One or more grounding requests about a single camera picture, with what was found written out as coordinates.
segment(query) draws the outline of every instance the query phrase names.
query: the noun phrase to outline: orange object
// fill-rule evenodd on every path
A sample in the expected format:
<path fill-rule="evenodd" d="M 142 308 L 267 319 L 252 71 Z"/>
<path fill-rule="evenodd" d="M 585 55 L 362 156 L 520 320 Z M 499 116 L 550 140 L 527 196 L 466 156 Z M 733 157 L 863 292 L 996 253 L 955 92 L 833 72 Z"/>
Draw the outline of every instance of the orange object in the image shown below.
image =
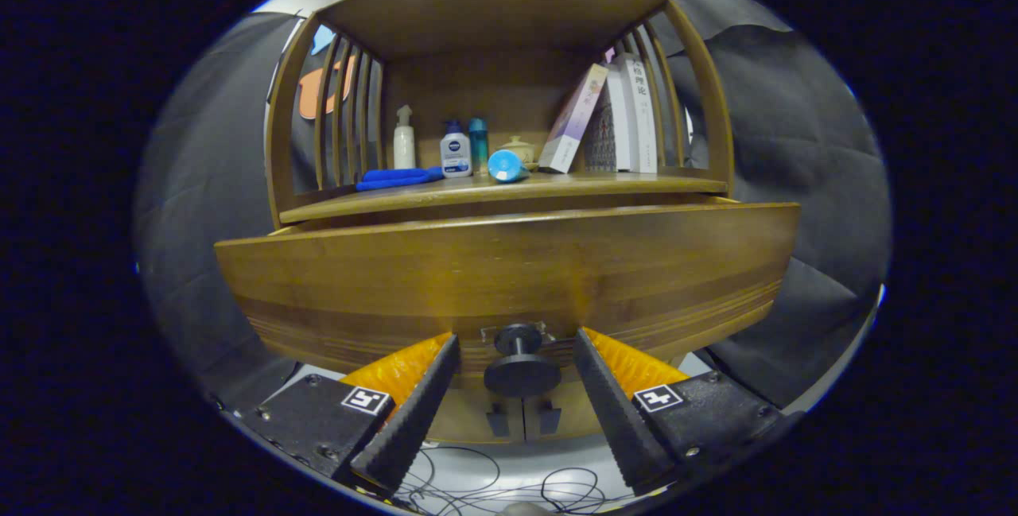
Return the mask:
<path fill-rule="evenodd" d="M 598 348 L 601 358 L 612 369 L 627 399 L 632 399 L 636 391 L 689 379 L 683 371 L 639 349 L 633 349 L 621 341 L 615 341 L 588 328 L 583 328 L 583 331 Z"/>
<path fill-rule="evenodd" d="M 343 81 L 343 100 L 346 100 L 346 97 L 350 95 L 350 84 L 352 82 L 350 74 L 353 73 L 353 60 L 356 57 L 356 55 L 349 56 L 348 63 L 346 63 L 346 78 Z M 333 65 L 333 69 L 338 71 L 341 64 L 342 62 L 336 62 Z M 305 74 L 297 84 L 300 85 L 300 99 L 297 101 L 297 109 L 300 111 L 300 116 L 307 118 L 308 121 L 315 120 L 318 90 L 319 85 L 322 84 L 322 69 L 316 69 Z M 335 104 L 335 97 L 329 97 L 325 102 L 325 114 L 332 113 Z"/>
<path fill-rule="evenodd" d="M 363 387 L 391 395 L 393 401 L 396 402 L 396 407 L 386 418 L 386 422 L 388 422 L 410 397 L 413 388 L 425 377 L 425 371 L 431 366 L 435 356 L 439 354 L 450 337 L 452 337 L 451 333 L 444 333 L 414 343 L 364 365 L 339 381 L 354 387 Z"/>

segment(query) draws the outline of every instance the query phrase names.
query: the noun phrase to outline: drawer knob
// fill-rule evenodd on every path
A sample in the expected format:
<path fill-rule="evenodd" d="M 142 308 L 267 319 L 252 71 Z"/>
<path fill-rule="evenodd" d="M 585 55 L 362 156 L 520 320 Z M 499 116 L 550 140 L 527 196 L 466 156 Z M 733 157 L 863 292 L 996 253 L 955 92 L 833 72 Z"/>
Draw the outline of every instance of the drawer knob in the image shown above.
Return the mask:
<path fill-rule="evenodd" d="M 495 336 L 495 348 L 505 355 L 485 369 L 485 387 L 504 397 L 532 397 L 548 393 L 562 381 L 551 359 L 534 354 L 541 332 L 529 324 L 513 324 Z"/>

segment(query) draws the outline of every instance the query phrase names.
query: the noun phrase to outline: book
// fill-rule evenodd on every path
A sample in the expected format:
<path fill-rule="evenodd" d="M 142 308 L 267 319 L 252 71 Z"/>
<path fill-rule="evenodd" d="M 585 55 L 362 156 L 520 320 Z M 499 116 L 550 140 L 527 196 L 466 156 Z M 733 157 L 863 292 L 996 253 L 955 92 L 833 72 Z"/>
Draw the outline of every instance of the book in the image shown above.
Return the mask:
<path fill-rule="evenodd" d="M 629 172 L 632 168 L 630 157 L 636 139 L 630 138 L 629 110 L 624 90 L 618 64 L 608 64 L 605 89 L 583 134 L 583 153 L 588 171 Z"/>
<path fill-rule="evenodd" d="M 562 108 L 548 135 L 548 142 L 538 159 L 539 168 L 567 173 L 579 149 L 583 131 L 593 113 L 605 78 L 607 67 L 593 63 L 573 90 L 569 103 Z"/>
<path fill-rule="evenodd" d="M 658 172 L 658 131 L 654 125 L 654 107 L 647 85 L 646 69 L 633 53 L 621 53 L 619 70 L 625 83 L 626 103 L 631 109 L 629 124 L 636 139 L 632 172 Z"/>

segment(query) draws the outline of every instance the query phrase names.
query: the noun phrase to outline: lid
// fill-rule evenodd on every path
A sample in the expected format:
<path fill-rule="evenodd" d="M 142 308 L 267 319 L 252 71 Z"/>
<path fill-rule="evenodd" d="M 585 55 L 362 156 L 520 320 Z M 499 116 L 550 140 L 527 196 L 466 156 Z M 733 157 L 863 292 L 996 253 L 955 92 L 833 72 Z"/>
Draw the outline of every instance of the lid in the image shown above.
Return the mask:
<path fill-rule="evenodd" d="M 515 179 L 521 169 L 524 169 L 523 161 L 512 151 L 495 151 L 492 158 L 488 158 L 488 174 L 496 180 Z"/>
<path fill-rule="evenodd" d="M 473 117 L 470 118 L 466 129 L 468 132 L 488 132 L 488 122 L 485 122 L 484 118 Z"/>
<path fill-rule="evenodd" d="M 400 107 L 399 111 L 396 111 L 396 116 L 399 117 L 399 124 L 397 125 L 408 127 L 410 125 L 411 114 L 413 114 L 413 111 L 410 111 L 409 104 L 404 104 L 404 106 Z"/>
<path fill-rule="evenodd" d="M 533 144 L 523 142 L 519 136 L 509 136 L 509 142 L 503 144 L 499 149 L 533 149 Z"/>

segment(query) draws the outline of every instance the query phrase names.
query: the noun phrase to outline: screw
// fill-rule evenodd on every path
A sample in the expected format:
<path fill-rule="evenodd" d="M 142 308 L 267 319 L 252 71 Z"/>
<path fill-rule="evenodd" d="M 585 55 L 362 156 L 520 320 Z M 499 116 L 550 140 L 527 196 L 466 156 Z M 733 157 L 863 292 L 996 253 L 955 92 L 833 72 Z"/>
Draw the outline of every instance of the screw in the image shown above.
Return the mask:
<path fill-rule="evenodd" d="M 322 455 L 322 456 L 324 456 L 324 457 L 326 457 L 329 460 L 337 460 L 337 459 L 339 459 L 339 455 L 336 454 L 336 451 L 332 450 L 329 447 L 324 447 L 324 446 L 323 447 L 319 447 L 319 454 Z"/>

